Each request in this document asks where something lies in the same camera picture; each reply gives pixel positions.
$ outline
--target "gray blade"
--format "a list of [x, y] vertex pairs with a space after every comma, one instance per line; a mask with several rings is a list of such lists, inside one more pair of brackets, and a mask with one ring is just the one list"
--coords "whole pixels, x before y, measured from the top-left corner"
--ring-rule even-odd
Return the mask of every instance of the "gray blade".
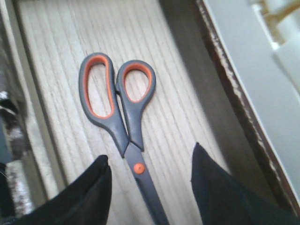
[[[129, 143], [126, 152], [125, 159], [127, 160], [131, 172], [135, 177], [135, 180], [140, 188], [144, 201], [148, 207], [148, 210], [156, 225], [168, 225], [168, 219], [165, 215], [164, 208], [160, 202], [153, 181], [150, 177], [145, 161], [143, 159], [141, 150], [136, 147], [133, 143]], [[136, 163], [142, 163], [145, 165], [145, 171], [141, 174], [137, 174], [134, 171]]]

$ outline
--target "gray scissor handle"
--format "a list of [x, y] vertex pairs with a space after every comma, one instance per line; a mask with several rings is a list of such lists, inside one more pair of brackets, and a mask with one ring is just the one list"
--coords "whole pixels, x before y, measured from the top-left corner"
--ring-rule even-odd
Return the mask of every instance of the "gray scissor handle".
[[[146, 92], [138, 101], [130, 99], [125, 87], [126, 75], [132, 70], [144, 72], [149, 81]], [[129, 139], [142, 151], [144, 149], [141, 127], [142, 113], [153, 96], [155, 86], [156, 76], [154, 70], [144, 61], [131, 60], [124, 63], [119, 69], [116, 90], [121, 98]]]
[[[106, 88], [111, 107], [111, 112], [107, 116], [99, 116], [93, 112], [88, 93], [88, 77], [90, 69], [95, 64], [99, 63], [105, 65]], [[83, 60], [79, 71], [79, 97], [83, 110], [88, 119], [93, 124], [106, 129], [110, 133], [121, 156], [124, 157], [126, 148], [129, 144], [129, 139], [117, 102], [114, 85], [113, 63], [107, 55], [99, 52], [92, 53]]]

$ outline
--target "orange pivot screw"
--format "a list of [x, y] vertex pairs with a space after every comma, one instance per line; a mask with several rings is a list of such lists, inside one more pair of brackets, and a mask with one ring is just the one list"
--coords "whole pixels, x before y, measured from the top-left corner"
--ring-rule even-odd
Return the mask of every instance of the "orange pivot screw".
[[145, 171], [145, 165], [143, 163], [136, 163], [135, 166], [133, 167], [133, 170], [137, 174], [142, 174]]

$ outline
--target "scissors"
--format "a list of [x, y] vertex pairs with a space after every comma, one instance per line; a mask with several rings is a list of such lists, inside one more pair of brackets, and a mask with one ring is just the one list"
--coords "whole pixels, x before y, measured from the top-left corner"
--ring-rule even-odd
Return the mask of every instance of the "scissors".
[[[106, 89], [111, 107], [107, 116], [95, 114], [91, 108], [88, 95], [88, 77], [90, 69], [96, 64], [105, 65]], [[126, 75], [132, 70], [146, 74], [148, 87], [137, 101], [133, 101], [126, 90]], [[142, 193], [143, 199], [156, 225], [168, 225], [168, 219], [160, 202], [153, 181], [143, 159], [144, 151], [141, 120], [146, 105], [151, 100], [156, 86], [156, 76], [152, 67], [140, 60], [125, 62], [119, 69], [117, 82], [114, 84], [114, 69], [111, 59], [103, 53], [92, 53], [82, 62], [79, 71], [79, 96], [83, 110], [88, 119], [96, 126], [102, 127], [112, 136], [122, 158], [129, 164], [130, 170]], [[121, 98], [127, 131], [120, 113], [117, 95]]]

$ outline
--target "wooden surface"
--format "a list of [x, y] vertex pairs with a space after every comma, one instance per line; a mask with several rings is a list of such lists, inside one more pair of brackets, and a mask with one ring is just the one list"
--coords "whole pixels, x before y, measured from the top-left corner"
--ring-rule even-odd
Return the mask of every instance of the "wooden surface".
[[[115, 71], [131, 59], [144, 60], [156, 71], [156, 92], [142, 117], [143, 156], [170, 224], [201, 223], [190, 184], [196, 141], [237, 179], [271, 199], [205, 48], [194, 39], [200, 35], [193, 30], [193, 17], [188, 8], [179, 7], [182, 2], [174, 4], [177, 7], [170, 4], [169, 10], [174, 12], [166, 18], [155, 0], [17, 3], [36, 85], [67, 182], [76, 179], [99, 154], [109, 157], [110, 225], [153, 222], [113, 140], [83, 113], [78, 70], [84, 57], [92, 52], [108, 54]], [[176, 35], [169, 24], [182, 26], [182, 33]], [[186, 39], [178, 44], [183, 36]], [[184, 45], [190, 51], [181, 51]], [[193, 65], [185, 61], [189, 57]], [[101, 71], [100, 67], [93, 69], [89, 93], [96, 112], [105, 114], [109, 106]], [[137, 79], [136, 74], [129, 78], [133, 95], [141, 94], [145, 81], [140, 76]]]

